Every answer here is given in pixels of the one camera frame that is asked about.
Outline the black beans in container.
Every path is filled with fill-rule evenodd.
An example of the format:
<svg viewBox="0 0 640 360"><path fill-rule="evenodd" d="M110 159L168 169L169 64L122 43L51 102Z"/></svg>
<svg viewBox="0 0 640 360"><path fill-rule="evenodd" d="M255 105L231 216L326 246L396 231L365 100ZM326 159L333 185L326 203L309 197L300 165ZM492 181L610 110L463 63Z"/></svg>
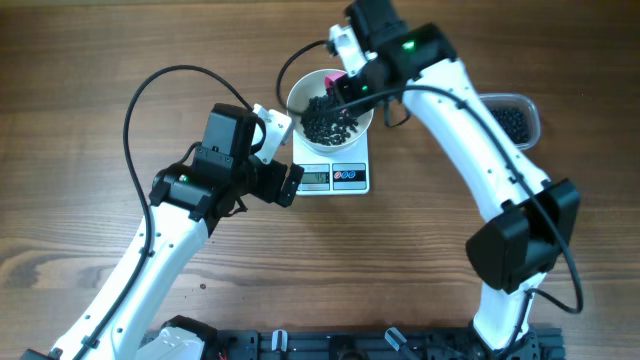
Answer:
<svg viewBox="0 0 640 360"><path fill-rule="evenodd" d="M527 118L515 107L497 107L490 110L499 125L515 144L524 144L530 140Z"/></svg>

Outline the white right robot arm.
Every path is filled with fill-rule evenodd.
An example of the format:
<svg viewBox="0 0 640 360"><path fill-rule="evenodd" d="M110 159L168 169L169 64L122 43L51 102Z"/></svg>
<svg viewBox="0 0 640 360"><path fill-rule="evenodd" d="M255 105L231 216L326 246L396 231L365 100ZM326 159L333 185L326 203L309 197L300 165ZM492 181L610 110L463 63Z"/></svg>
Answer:
<svg viewBox="0 0 640 360"><path fill-rule="evenodd" d="M507 356L528 330L532 300L569 248L580 196L553 182L509 138L481 101L447 37L434 24L410 29L388 1L356 1L329 48L345 76L342 109L367 112L391 101L431 132L468 186L483 227L466 244L483 287L472 325L483 345Z"/></svg>

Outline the white digital kitchen scale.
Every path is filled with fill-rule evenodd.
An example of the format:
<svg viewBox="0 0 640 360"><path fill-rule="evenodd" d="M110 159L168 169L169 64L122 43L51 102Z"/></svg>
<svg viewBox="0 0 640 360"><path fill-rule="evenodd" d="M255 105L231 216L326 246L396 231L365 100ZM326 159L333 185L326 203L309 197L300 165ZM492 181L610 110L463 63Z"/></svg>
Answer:
<svg viewBox="0 0 640 360"><path fill-rule="evenodd" d="M366 135L343 150L318 153L294 134L293 162L304 169L298 196L363 195L370 190Z"/></svg>

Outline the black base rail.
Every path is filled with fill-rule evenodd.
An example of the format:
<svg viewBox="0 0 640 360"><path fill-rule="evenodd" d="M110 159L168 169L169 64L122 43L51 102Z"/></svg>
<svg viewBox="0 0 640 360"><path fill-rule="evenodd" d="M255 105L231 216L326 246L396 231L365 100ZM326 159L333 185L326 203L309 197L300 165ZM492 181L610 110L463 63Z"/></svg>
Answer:
<svg viewBox="0 0 640 360"><path fill-rule="evenodd" d="M535 329L516 340L507 353L484 346L467 328L400 332L273 332L220 330L206 352L214 360L564 360L559 328Z"/></svg>

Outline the black beans in bowl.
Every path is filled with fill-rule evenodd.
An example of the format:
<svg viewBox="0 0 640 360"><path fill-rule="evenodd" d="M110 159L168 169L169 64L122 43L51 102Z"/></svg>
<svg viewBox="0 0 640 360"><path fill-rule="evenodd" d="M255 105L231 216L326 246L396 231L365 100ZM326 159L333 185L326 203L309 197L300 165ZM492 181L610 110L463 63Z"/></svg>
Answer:
<svg viewBox="0 0 640 360"><path fill-rule="evenodd" d="M357 133L359 122L347 110L327 112L338 105L337 97L329 93L309 100L301 116L303 134L308 140L324 146L338 146Z"/></svg>

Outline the pink scoop with blue handle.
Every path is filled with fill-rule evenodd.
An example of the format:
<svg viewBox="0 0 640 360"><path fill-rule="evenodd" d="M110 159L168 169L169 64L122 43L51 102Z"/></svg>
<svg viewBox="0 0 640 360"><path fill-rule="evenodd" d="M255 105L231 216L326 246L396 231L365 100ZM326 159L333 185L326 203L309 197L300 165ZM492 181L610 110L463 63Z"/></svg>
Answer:
<svg viewBox="0 0 640 360"><path fill-rule="evenodd" d="M348 79L348 75L344 72L333 72L325 76L324 85L327 91L337 92L343 88Z"/></svg>

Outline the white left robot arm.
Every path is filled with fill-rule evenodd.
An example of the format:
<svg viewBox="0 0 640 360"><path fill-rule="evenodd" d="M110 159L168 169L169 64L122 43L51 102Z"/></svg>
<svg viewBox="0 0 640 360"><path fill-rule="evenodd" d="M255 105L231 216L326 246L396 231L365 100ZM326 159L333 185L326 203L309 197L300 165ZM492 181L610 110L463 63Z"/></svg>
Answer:
<svg viewBox="0 0 640 360"><path fill-rule="evenodd" d="M218 222L243 210L242 196L290 206L302 177L298 165L274 159L293 120L256 105L218 104L190 165L173 164L154 181L137 235L83 315L46 353L48 359L157 359L191 352L205 341L183 331L174 343L143 345L172 284Z"/></svg>

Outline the white round bowl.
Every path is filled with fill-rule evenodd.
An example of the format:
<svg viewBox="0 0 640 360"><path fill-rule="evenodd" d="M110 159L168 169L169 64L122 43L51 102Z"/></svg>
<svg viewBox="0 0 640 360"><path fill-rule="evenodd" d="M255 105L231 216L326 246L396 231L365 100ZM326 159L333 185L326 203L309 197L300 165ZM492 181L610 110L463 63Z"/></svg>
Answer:
<svg viewBox="0 0 640 360"><path fill-rule="evenodd" d="M301 116L303 115L305 109L308 107L308 102L311 98L316 96L324 96L329 93L329 91L327 91L325 88L324 78L326 75L329 75L333 72L344 71L337 69L322 69L313 71L303 76L295 83L295 85L291 89L286 102L287 114L292 118L294 122L294 134L299 135L303 139L303 142L316 152L331 153L349 147L360 137L367 133L367 130L369 129L374 116L374 111L370 110L360 115L359 117L356 117L357 121L359 122L359 125L357 126L357 133L342 145L324 146L312 143L304 136L303 127L301 124Z"/></svg>

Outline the clear plastic container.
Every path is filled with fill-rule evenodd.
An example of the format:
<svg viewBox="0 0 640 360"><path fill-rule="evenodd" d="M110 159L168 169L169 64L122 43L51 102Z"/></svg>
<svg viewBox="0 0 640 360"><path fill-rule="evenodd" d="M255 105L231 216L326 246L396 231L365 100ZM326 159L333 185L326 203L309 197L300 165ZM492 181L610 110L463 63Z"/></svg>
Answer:
<svg viewBox="0 0 640 360"><path fill-rule="evenodd" d="M515 107L525 114L530 140L524 144L515 144L513 142L518 149L521 151L530 149L538 142L541 135L540 117L536 105L530 98L514 93L488 93L481 94L480 100L489 111L497 107Z"/></svg>

